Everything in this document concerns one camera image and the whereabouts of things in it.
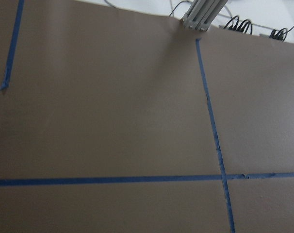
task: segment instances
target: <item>vertical blue tape line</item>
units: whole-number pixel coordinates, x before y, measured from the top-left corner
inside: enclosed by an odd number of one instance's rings
[[[21,24],[23,5],[24,5],[24,0],[19,0],[19,3],[17,5],[17,11],[16,11],[15,25],[13,27],[12,38],[11,38],[10,48],[9,48],[8,57],[7,57],[5,75],[0,86],[0,91],[9,86],[13,59],[15,57],[15,51],[16,51],[16,43],[17,43],[17,38],[19,35],[19,29]]]
[[[197,57],[199,59],[199,65],[200,65],[200,70],[201,70],[201,76],[202,76],[204,91],[205,91],[206,98],[207,98],[207,101],[208,101],[207,105],[208,105],[208,109],[209,109],[211,125],[212,125],[212,131],[213,131],[213,135],[214,135],[214,140],[215,140],[215,145],[216,145],[216,150],[217,150],[217,156],[218,156],[218,162],[219,162],[220,171],[221,171],[221,178],[222,178],[224,192],[225,192],[225,198],[226,198],[226,203],[227,203],[227,211],[228,211],[228,217],[229,217],[231,233],[235,233],[234,221],[233,221],[233,213],[232,213],[232,207],[231,207],[231,201],[230,201],[230,194],[229,194],[228,183],[227,183],[227,176],[226,176],[223,156],[222,156],[222,153],[221,153],[221,150],[220,150],[218,133],[217,133],[214,114],[213,114],[213,110],[212,110],[212,103],[211,103],[211,99],[210,99],[210,94],[209,94],[209,90],[208,90],[208,87],[207,87],[207,81],[206,81],[206,77],[205,77],[205,72],[204,72],[204,67],[203,67],[203,61],[202,61],[199,41],[200,41],[200,39],[196,39]]]

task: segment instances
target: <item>brown surface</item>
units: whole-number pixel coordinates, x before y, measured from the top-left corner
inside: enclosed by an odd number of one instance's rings
[[[0,178],[219,174],[198,35],[173,18],[25,1]]]
[[[211,29],[200,45],[227,173],[294,171],[294,44]]]
[[[4,77],[18,0],[0,0],[0,85]]]
[[[294,233],[294,178],[228,183],[237,233]]]
[[[229,232],[220,181],[0,187],[0,233]]]

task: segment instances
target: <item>white floor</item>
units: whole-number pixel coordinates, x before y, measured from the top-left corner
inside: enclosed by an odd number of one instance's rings
[[[106,5],[104,0],[81,0]],[[180,0],[109,0],[118,8],[144,12],[153,15],[169,15]],[[182,18],[190,4],[182,3],[174,12],[174,17]],[[262,26],[290,29],[294,25],[294,0],[228,0],[227,7],[240,19],[249,18],[253,23]],[[225,9],[220,12],[229,15]],[[229,19],[217,16],[212,25],[224,25]],[[270,29],[254,26],[253,34],[269,35]],[[294,29],[287,35],[286,42],[294,43]]]

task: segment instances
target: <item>cardboard sheet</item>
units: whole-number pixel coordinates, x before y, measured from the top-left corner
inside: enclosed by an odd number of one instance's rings
[[[6,68],[13,25],[15,23],[17,0],[0,0],[0,84]]]
[[[294,233],[294,178],[229,181],[236,232]]]
[[[173,18],[26,0],[0,178],[219,174],[198,36]]]
[[[294,44],[211,28],[200,45],[227,173],[294,172]]]
[[[0,233],[229,232],[220,181],[0,187]]]

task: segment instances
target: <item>cable bundle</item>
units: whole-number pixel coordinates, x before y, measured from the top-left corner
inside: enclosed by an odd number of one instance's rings
[[[225,25],[224,29],[227,28],[227,26],[232,23],[230,27],[228,27],[229,30],[241,32],[241,33],[247,33],[248,29],[250,28],[250,35],[253,33],[253,24],[250,21],[250,19],[243,20],[239,25],[240,19],[239,16],[232,17],[229,22]]]

